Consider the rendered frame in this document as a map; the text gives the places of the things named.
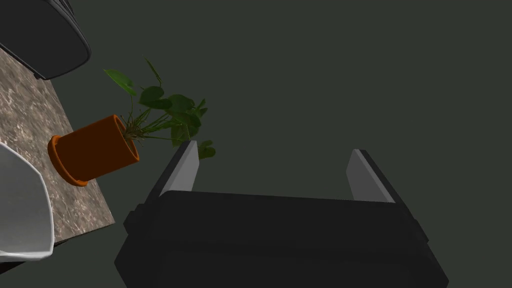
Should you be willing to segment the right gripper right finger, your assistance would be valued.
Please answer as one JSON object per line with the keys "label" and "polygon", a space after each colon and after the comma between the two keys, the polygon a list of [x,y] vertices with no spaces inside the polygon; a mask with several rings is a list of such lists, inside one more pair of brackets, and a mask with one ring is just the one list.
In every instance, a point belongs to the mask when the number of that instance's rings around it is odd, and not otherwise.
{"label": "right gripper right finger", "polygon": [[351,151],[346,177],[355,201],[405,204],[370,154],[364,149]]}

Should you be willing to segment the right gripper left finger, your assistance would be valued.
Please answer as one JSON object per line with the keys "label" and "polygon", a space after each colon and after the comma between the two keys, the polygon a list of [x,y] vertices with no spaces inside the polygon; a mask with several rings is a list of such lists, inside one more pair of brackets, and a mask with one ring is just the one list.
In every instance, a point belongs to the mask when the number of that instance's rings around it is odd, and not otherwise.
{"label": "right gripper left finger", "polygon": [[147,202],[156,200],[167,191],[191,191],[200,160],[195,140],[184,141],[151,189]]}

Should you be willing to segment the green plant in orange pot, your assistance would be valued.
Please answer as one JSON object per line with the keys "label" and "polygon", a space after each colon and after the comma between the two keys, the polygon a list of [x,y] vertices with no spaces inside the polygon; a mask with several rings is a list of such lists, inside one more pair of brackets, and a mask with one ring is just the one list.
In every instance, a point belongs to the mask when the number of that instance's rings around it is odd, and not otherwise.
{"label": "green plant in orange pot", "polygon": [[208,111],[206,100],[195,103],[182,94],[166,95],[161,76],[151,71],[158,84],[137,92],[133,81],[119,70],[106,74],[144,106],[138,115],[110,115],[66,135],[54,135],[47,145],[49,159],[69,184],[84,187],[89,181],[139,162],[136,143],[155,139],[156,132],[170,130],[173,147],[191,141]]}

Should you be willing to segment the black rounded appliance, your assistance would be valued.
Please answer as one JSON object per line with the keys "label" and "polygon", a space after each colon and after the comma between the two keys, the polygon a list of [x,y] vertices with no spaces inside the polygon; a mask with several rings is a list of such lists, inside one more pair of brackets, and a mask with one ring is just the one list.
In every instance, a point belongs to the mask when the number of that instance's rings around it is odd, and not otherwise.
{"label": "black rounded appliance", "polygon": [[69,0],[0,0],[0,48],[45,81],[92,55]]}

